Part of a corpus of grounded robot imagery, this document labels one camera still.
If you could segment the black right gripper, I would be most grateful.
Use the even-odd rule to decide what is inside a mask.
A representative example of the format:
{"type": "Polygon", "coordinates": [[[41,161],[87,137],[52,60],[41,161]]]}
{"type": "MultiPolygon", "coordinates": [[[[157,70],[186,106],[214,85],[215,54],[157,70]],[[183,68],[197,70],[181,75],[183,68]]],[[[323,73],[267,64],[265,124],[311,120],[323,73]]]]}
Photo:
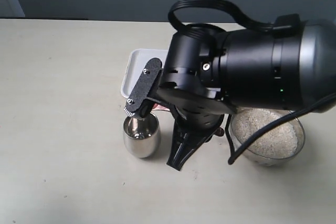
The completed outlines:
{"type": "Polygon", "coordinates": [[[162,76],[162,61],[150,59],[127,98],[124,112],[136,119],[145,119],[159,103],[157,86],[158,96],[173,105],[176,120],[166,164],[177,171],[210,138],[210,129],[221,125],[224,114],[237,112],[220,70],[231,35],[214,25],[188,24],[173,35],[162,76]]]}

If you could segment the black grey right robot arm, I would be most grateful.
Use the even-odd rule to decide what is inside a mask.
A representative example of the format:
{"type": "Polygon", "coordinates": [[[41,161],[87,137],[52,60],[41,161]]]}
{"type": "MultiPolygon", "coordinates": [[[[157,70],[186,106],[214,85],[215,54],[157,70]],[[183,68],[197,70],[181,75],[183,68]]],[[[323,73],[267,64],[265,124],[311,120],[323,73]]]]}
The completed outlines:
{"type": "Polygon", "coordinates": [[[146,63],[124,106],[129,117],[139,120],[155,104],[170,110],[175,122],[167,164],[172,168],[180,170],[239,108],[290,114],[258,130],[239,148],[231,146],[229,164],[275,127],[335,106],[333,23],[287,15],[277,18],[271,34],[201,23],[186,28],[204,32],[213,44],[177,31],[166,60],[146,63]]]}

